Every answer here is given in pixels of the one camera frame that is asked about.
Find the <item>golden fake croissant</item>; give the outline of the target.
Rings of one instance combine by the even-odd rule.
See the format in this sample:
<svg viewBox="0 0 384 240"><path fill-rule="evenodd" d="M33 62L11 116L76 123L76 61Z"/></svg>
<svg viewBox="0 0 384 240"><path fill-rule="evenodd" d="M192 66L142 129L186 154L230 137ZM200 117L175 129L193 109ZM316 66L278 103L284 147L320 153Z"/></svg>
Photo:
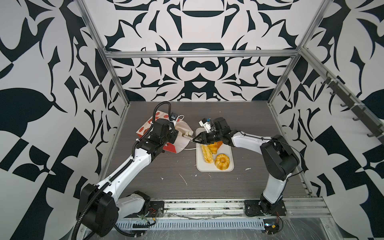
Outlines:
<svg viewBox="0 0 384 240"><path fill-rule="evenodd" d="M216 155L217 152L218 152L218 149L219 149L219 147L218 147L218 142L215 142L215 143L213 143L213 144L208 145L208 148L209 148L209 150L211 151L211 153L212 153L213 155Z"/></svg>

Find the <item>aluminium cage frame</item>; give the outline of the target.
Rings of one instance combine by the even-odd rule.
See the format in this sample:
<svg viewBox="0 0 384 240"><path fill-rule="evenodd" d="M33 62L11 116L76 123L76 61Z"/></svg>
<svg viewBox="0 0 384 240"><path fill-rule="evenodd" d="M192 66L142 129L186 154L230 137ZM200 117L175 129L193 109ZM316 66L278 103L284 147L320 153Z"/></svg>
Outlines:
<svg viewBox="0 0 384 240"><path fill-rule="evenodd" d="M304 58L314 70L320 74L320 76L325 80L326 72L329 72L331 76L335 79L337 77L332 74L331 70L326 68L324 64L306 47L306 44L309 43L310 35L312 35L320 25L320 22L323 20L323 17L326 11L331 6L331 1L322 1L319 9L317 10L312 22L310 23L309 29L305 33L305 37L302 42L299 43L299 46L295 50L206 50L206 51L128 51L128 52L109 52L106 51L102 40L98 34L96 25L92 20L90 11L87 8L85 1L76 1L76 4L80 10L83 21L86 26L89 28L91 36L94 39L94 42L101 54L102 60L107 67L107 70L112 75L112 80L118 88L118 92L123 95L124 101L127 106L130 105L130 100L128 99L122 83L119 77L114 70L113 65L111 64L111 59L120 59L120 58L225 58L225 57L290 57L291 61L288 64L286 70L282 75L282 81L285 82L288 78L290 72L293 71L294 66L296 65L299 58Z"/></svg>

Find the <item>round fluted yellow bun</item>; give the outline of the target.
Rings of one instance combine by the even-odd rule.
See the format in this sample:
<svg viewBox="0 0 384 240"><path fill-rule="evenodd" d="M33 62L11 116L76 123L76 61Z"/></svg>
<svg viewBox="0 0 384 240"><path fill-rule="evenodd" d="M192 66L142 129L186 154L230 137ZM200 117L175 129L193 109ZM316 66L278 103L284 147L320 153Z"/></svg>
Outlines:
<svg viewBox="0 0 384 240"><path fill-rule="evenodd" d="M230 163L230 158L225 154L219 154L215 159L215 166L221 171L227 170L230 166Z"/></svg>

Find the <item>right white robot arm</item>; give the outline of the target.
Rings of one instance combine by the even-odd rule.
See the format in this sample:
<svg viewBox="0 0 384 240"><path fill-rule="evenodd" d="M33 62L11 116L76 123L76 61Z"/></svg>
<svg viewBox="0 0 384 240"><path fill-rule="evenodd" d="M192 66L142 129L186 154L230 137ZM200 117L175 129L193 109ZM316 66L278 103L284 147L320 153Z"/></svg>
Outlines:
<svg viewBox="0 0 384 240"><path fill-rule="evenodd" d="M193 142L203 145L223 142L233 148L247 149L263 156L269 178L260 203L266 207L276 205L283 199L283 191L288 179L300 161L292 147L281 135L262 137L232 130L223 117L199 122L205 130L193 138Z"/></svg>

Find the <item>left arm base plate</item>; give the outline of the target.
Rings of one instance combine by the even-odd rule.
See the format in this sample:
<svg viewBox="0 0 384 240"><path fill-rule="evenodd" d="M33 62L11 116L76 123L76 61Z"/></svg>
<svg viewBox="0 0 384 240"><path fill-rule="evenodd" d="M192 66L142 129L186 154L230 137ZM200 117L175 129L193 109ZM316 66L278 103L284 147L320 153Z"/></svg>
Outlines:
<svg viewBox="0 0 384 240"><path fill-rule="evenodd" d="M150 201L148 204L145 204L143 211L127 215L125 218L139 218L141 215L144 215L146 218L159 217L164 213L164 208L164 201Z"/></svg>

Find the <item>long yellow fake bread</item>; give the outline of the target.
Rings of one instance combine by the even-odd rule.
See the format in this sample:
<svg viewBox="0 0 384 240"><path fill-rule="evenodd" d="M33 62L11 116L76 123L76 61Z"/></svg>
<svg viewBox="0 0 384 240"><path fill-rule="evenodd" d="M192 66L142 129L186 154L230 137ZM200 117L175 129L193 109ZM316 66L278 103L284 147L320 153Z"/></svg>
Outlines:
<svg viewBox="0 0 384 240"><path fill-rule="evenodd" d="M214 162L213 153L207 145L201 145L203 157L206 163L211 164Z"/></svg>

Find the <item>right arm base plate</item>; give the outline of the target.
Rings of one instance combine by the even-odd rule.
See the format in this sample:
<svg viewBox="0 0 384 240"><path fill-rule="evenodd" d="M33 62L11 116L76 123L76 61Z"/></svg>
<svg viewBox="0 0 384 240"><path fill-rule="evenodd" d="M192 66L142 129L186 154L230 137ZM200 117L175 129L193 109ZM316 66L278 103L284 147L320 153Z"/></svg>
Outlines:
<svg viewBox="0 0 384 240"><path fill-rule="evenodd" d="M245 214L248 217L256 216L286 216L286 206L283 200L271 204L267 200L245 200Z"/></svg>

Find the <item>white rectangular tray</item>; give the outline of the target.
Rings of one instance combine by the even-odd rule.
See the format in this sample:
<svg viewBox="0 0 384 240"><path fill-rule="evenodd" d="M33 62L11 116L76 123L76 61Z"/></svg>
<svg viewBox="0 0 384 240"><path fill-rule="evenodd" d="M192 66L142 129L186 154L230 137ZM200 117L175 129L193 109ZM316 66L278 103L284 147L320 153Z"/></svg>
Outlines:
<svg viewBox="0 0 384 240"><path fill-rule="evenodd" d="M213 155L214 161L216 160L216 157L220 154L225 154L230 159L229 167L226 170L218 169L215 165L215 162L207 163L204 159L201 145L196 143L196 166L197 166L197 169L200 172L231 172L235 167L232 148L228 145L221 145L221 147L218 149L218 153L216 155Z"/></svg>

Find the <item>small electronics board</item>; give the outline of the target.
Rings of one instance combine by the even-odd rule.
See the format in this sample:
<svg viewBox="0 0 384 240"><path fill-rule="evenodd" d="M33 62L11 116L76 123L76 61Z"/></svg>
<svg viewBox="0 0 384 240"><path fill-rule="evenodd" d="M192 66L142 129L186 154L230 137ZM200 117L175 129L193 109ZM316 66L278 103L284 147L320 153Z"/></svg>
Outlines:
<svg viewBox="0 0 384 240"><path fill-rule="evenodd" d="M281 218L264 219L263 223L264 223L263 232L271 236L279 233L284 227L284 222Z"/></svg>

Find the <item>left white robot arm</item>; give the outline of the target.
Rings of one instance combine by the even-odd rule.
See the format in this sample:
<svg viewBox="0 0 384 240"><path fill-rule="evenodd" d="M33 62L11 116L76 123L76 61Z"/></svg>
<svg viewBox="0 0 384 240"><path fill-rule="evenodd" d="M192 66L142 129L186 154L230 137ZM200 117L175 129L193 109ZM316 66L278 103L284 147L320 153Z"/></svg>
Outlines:
<svg viewBox="0 0 384 240"><path fill-rule="evenodd" d="M167 143L173 144L178 136L175 120L157 119L152 130L133 146L133 152L112 174L99 183L87 184L80 193L76 224L71 238L77 239L81 225L100 237L107 235L117 221L131 214L145 214L150 197L134 192L119 199L129 183L148 166Z"/></svg>

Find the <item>grey wall hook rack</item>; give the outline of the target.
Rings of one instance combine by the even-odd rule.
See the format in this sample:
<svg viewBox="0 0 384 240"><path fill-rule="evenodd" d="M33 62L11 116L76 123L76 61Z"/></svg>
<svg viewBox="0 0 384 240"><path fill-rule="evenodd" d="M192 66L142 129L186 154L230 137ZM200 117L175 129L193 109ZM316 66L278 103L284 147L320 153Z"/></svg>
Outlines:
<svg viewBox="0 0 384 240"><path fill-rule="evenodd" d="M384 123L341 80L333 78L326 72L326 79L322 85L327 85L331 89L331 96L337 96L342 101L342 108L354 113L353 121L361 122L370 131L367 134L368 138L376 138L382 145L384 144Z"/></svg>

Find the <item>orange fake croissant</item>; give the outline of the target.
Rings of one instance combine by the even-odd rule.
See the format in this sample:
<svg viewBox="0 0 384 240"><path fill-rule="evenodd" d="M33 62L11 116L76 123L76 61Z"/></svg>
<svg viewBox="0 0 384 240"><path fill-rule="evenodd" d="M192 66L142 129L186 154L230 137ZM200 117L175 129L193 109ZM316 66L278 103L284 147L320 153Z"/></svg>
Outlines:
<svg viewBox="0 0 384 240"><path fill-rule="evenodd" d="M221 145L223 145L223 142L220 141L220 142L217 142L217 149L219 149L221 147Z"/></svg>

